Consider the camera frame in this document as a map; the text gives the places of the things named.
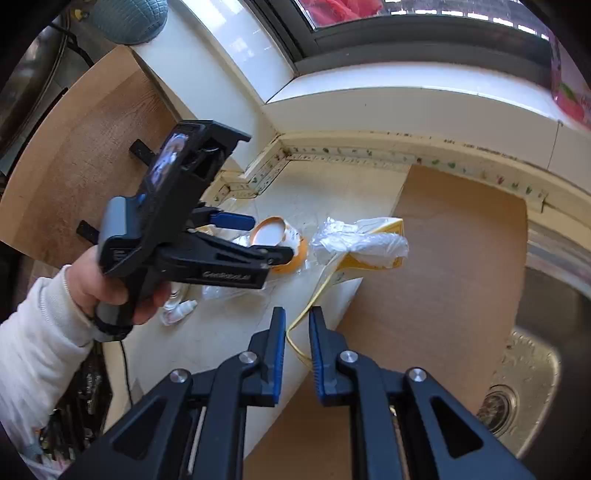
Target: window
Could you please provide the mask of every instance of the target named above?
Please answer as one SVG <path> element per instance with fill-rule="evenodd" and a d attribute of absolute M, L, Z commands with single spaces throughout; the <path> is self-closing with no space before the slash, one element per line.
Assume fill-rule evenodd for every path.
<path fill-rule="evenodd" d="M 519 0 L 248 0 L 300 73 L 440 61 L 550 87 L 550 31 Z"/>

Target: sweater cuff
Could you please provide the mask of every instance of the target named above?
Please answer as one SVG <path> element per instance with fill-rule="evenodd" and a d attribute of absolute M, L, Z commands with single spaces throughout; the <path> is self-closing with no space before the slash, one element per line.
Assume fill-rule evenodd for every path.
<path fill-rule="evenodd" d="M 66 283 L 63 267 L 44 289 L 42 307 L 47 313 L 46 320 L 54 324 L 62 335 L 76 346 L 82 347 L 92 341 L 92 324 L 88 317 L 74 303 Z"/>

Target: grip handle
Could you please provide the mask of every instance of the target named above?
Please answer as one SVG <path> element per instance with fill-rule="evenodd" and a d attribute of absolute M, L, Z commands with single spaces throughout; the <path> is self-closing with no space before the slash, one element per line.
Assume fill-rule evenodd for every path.
<path fill-rule="evenodd" d="M 94 338 L 98 342 L 123 340 L 134 327 L 133 317 L 138 302 L 151 296 L 157 280 L 149 275 L 146 268 L 140 268 L 131 275 L 121 278 L 128 291 L 127 302 L 123 305 L 111 305 L 100 302 L 95 309 Z"/>

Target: metal screw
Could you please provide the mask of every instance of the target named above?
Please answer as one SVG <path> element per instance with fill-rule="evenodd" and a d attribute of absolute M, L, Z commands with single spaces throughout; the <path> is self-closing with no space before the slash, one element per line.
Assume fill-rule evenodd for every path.
<path fill-rule="evenodd" d="M 256 353 L 242 352 L 240 355 L 238 355 L 238 358 L 243 364 L 253 364 L 256 362 Z"/>
<path fill-rule="evenodd" d="M 423 382 L 427 378 L 427 372 L 422 368 L 412 368 L 409 370 L 408 376 L 413 382 Z"/>
<path fill-rule="evenodd" d="M 170 380 L 174 383 L 185 383 L 189 378 L 189 372 L 182 368 L 177 368 L 170 372 Z"/>
<path fill-rule="evenodd" d="M 343 350 L 339 356 L 343 362 L 348 364 L 354 364 L 359 358 L 359 355 L 353 350 Z"/>

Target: white countertop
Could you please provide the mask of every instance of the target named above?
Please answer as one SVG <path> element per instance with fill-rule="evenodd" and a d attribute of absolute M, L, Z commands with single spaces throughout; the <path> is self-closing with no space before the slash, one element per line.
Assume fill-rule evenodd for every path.
<path fill-rule="evenodd" d="M 236 212 L 257 220 L 280 215 L 304 233 L 331 216 L 353 223 L 362 218 L 389 216 L 406 174 L 325 163 L 290 162 L 260 197 L 240 200 Z M 269 326 L 272 309 L 282 306 L 291 323 L 310 300 L 320 276 L 319 267 L 292 275 L 262 291 L 249 290 L 226 299 L 202 300 L 190 317 L 165 327 L 154 318 L 136 327 L 125 340 L 132 391 L 149 391 L 174 368 L 200 372 L 245 350 L 253 333 Z M 351 301 L 359 280 L 333 287 L 323 295 L 327 324 L 335 327 Z M 193 286 L 186 298 L 199 299 Z M 294 331 L 299 345 L 307 345 L 307 328 Z M 119 345 L 105 345 L 113 389 L 107 426 L 125 411 L 127 397 Z M 248 454 L 280 414 L 307 373 L 291 348 L 285 347 L 281 402 L 277 408 L 249 408 L 245 453 Z"/>

